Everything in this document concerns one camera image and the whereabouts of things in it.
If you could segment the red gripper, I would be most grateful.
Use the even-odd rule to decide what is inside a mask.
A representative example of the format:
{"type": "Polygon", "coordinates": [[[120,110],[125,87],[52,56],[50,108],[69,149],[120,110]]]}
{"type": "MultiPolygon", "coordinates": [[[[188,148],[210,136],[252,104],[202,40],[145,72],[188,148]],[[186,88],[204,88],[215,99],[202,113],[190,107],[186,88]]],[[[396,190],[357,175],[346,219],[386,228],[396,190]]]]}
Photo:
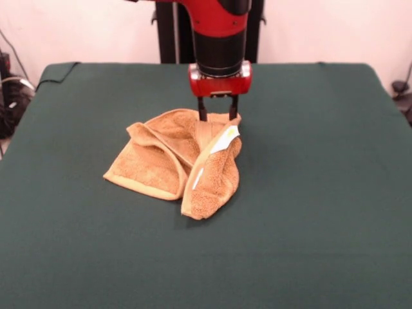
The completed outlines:
{"type": "Polygon", "coordinates": [[[252,65],[249,61],[243,61],[239,73],[231,77],[207,77],[200,72],[198,65],[194,63],[189,65],[188,76],[192,93],[198,99],[200,121],[207,121],[207,110],[203,97],[222,95],[232,95],[229,120],[234,120],[238,115],[238,95],[248,93],[252,84],[252,65]]]}

